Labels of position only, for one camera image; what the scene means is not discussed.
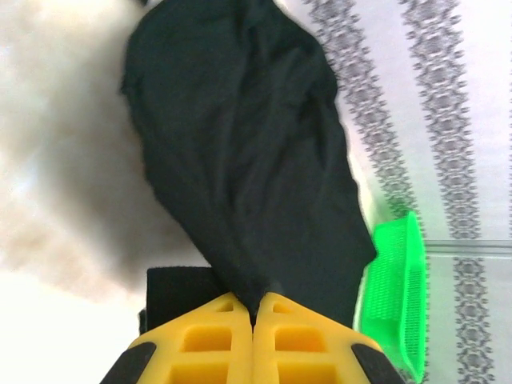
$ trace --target yellow plastic object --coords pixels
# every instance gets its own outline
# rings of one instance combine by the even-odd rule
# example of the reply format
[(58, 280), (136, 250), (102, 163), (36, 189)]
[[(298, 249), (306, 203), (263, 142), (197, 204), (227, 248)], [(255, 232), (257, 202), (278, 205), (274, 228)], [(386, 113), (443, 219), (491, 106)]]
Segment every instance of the yellow plastic object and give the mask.
[(403, 384), (372, 339), (278, 294), (232, 294), (133, 342), (101, 384)]
[(351, 349), (372, 339), (279, 294), (267, 294), (254, 327), (254, 384), (369, 383)]
[(247, 309), (225, 294), (135, 340), (152, 342), (137, 384), (250, 384), (252, 327)]

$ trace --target decorative border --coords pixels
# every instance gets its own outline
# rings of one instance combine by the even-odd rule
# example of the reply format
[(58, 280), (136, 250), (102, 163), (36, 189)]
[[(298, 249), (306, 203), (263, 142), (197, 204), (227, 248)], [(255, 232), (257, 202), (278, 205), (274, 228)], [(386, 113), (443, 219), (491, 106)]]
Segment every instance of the decorative border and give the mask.
[(512, 259), (512, 242), (510, 240), (444, 240), (425, 242), (429, 254), (438, 257), (451, 257), (452, 254), (480, 258)]
[(455, 239), (481, 237), (478, 196), (474, 176), (468, 93), (462, 75), (466, 65), (457, 45), (462, 32), (454, 26), (461, 17), (454, 15), (459, 0), (398, 0), (407, 7), (404, 24), (412, 28), (407, 38), (413, 41), (410, 56), (422, 88), (425, 120), (441, 186), (443, 205)]
[(405, 165), (390, 112), (386, 108), (375, 64), (364, 46), (366, 37), (357, 27), (360, 19), (352, 13), (354, 0), (303, 0), (312, 9), (309, 15), (318, 26), (315, 36), (322, 44), (327, 59), (344, 92), (349, 112), (358, 126), (365, 151), (370, 158), (378, 184), (392, 213), (405, 216), (408, 210), (418, 214), (418, 203)]
[(483, 258), (454, 258), (459, 384), (494, 381)]

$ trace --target patterned wallpaper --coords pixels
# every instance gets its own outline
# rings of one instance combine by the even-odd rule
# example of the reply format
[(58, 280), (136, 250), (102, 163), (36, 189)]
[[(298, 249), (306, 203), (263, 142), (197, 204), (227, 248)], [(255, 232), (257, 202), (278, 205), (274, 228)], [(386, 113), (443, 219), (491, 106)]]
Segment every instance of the patterned wallpaper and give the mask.
[(430, 334), (422, 384), (509, 383), (512, 377), (507, 258), (430, 260)]
[(512, 235), (508, 0), (281, 0), (339, 80), (339, 109), (383, 217), (428, 240)]

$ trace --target yellow plastic part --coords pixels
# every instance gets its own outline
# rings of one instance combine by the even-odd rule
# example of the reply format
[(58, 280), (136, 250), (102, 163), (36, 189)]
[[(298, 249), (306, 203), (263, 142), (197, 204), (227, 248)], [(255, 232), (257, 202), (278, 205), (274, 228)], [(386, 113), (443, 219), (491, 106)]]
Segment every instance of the yellow plastic part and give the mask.
[(250, 384), (252, 327), (247, 309), (225, 294), (137, 338), (157, 349), (137, 384)]
[(254, 327), (253, 384), (370, 384), (351, 349), (357, 343), (382, 351), (359, 332), (267, 294)]
[(156, 351), (137, 384), (370, 384), (353, 344), (378, 344), (279, 294), (267, 294), (254, 331), (225, 294), (136, 339)]

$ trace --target black rubber part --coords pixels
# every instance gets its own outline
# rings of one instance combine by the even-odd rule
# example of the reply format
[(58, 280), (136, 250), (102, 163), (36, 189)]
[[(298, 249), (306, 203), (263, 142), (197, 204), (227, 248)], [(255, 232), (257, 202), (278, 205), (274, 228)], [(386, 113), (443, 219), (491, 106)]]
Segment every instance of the black rubber part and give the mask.
[(352, 351), (370, 384), (405, 384), (384, 353), (364, 344), (354, 344)]
[(100, 384), (137, 384), (157, 346), (144, 342), (122, 353)]

